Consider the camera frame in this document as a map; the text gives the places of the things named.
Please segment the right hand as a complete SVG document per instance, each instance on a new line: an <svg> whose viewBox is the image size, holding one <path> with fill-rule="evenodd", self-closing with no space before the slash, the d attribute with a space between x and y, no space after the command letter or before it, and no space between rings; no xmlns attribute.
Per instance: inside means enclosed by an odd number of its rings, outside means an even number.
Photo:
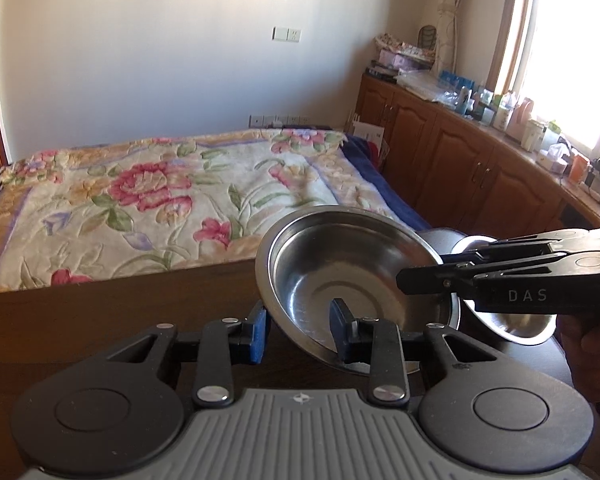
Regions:
<svg viewBox="0 0 600 480"><path fill-rule="evenodd" d="M558 315L557 328L574 388L600 403L600 321L586 325L582 318Z"/></svg>

